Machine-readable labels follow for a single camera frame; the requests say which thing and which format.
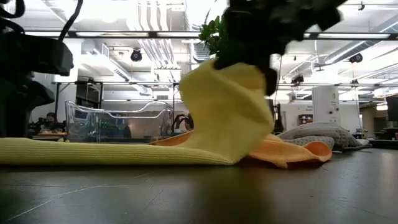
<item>laboratory room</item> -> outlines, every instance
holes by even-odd
[[[398,0],[0,6],[0,223],[398,223]]]

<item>clear plastic bin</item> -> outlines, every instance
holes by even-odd
[[[110,111],[66,101],[67,134],[71,142],[148,143],[170,137],[172,107],[148,102],[135,111]]]

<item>table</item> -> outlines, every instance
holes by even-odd
[[[0,167],[0,223],[398,222],[398,151],[317,166]]]

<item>green plant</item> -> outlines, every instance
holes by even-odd
[[[220,52],[226,48],[226,41],[228,39],[223,20],[217,16],[209,24],[203,24],[200,29],[199,39],[209,48],[210,55],[215,54],[216,57],[219,56]]]

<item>white appliance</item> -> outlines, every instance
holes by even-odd
[[[341,125],[339,93],[337,86],[320,86],[312,89],[314,122]]]

